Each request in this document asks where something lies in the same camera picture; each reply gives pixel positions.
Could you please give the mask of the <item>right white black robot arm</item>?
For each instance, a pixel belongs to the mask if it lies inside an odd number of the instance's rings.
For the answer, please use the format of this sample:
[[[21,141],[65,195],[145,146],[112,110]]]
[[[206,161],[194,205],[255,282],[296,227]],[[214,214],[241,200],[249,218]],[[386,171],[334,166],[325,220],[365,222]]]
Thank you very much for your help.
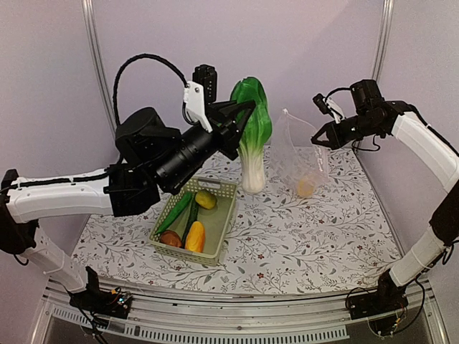
[[[423,183],[422,174],[414,174],[413,195],[432,192],[439,203],[431,208],[422,236],[379,278],[370,303],[376,312],[386,312],[406,286],[434,267],[458,238],[458,153],[422,120],[414,105],[394,100],[360,105],[354,117],[326,123],[311,141],[336,150],[373,135],[392,136],[419,159],[415,166],[426,166],[432,175]]]

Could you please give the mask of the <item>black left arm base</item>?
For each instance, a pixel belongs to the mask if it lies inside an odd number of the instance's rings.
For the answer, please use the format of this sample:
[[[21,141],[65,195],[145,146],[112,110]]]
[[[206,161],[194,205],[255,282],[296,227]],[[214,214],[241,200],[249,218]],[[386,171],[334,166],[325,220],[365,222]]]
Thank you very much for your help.
[[[73,307],[96,315],[107,315],[124,320],[128,318],[133,301],[132,294],[121,291],[119,287],[109,292],[85,290],[78,293],[68,292],[68,294]]]

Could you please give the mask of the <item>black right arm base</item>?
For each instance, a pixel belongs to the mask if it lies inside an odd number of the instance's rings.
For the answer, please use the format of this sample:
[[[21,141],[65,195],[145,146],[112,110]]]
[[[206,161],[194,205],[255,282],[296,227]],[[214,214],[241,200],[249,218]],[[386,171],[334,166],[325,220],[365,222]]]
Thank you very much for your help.
[[[377,291],[368,291],[363,287],[355,287],[350,290],[345,299],[345,307],[352,320],[402,310],[407,306],[408,300],[404,293],[384,299],[378,295]]]

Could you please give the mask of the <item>dark green round fruit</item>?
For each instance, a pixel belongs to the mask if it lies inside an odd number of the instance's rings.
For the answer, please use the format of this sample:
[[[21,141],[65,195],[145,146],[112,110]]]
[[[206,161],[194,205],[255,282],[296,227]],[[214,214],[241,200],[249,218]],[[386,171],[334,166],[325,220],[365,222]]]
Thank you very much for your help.
[[[208,190],[202,189],[195,195],[195,201],[204,209],[211,210],[217,204],[217,197]]]

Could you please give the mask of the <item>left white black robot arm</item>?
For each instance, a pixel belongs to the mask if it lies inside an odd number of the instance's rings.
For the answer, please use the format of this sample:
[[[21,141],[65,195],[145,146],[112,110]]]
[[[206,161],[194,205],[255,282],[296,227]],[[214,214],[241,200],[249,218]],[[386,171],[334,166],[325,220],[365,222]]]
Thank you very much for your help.
[[[162,193],[175,195],[214,153],[237,157],[254,101],[205,107],[209,129],[181,132],[164,125],[152,107],[130,115],[116,130],[120,160],[100,170],[51,179],[21,177],[8,170],[1,183],[1,250],[29,260],[92,311],[102,310],[104,291],[95,274],[75,264],[39,227],[43,218],[99,214],[134,216],[148,211]]]

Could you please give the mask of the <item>green bok choy toy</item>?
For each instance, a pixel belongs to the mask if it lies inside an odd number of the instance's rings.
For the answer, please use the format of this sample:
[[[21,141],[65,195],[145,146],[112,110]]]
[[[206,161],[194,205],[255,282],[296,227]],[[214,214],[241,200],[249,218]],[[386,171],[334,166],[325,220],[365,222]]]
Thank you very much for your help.
[[[247,193],[256,194],[265,186],[264,145],[273,131],[268,97],[258,78],[246,77],[235,85],[230,100],[235,100],[238,104],[253,100],[256,104],[238,148],[242,166],[242,189]]]

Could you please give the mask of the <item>clear pink zip top bag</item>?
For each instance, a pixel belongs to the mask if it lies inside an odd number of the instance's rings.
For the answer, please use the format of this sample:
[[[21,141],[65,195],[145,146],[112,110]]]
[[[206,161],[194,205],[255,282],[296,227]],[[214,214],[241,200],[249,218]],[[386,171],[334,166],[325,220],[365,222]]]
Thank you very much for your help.
[[[329,181],[327,152],[311,142],[315,133],[315,127],[286,108],[273,126],[270,167],[297,196],[297,182],[304,176],[315,183],[316,189]]]

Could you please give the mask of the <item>yellow lemon toy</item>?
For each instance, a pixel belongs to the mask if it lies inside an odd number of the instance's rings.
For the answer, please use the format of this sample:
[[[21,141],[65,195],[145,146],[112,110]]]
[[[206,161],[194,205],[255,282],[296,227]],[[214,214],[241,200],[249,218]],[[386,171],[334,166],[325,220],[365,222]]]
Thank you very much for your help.
[[[308,198],[312,196],[315,189],[315,183],[312,182],[312,180],[307,176],[302,177],[302,179],[300,179],[296,185],[297,194],[302,198]]]

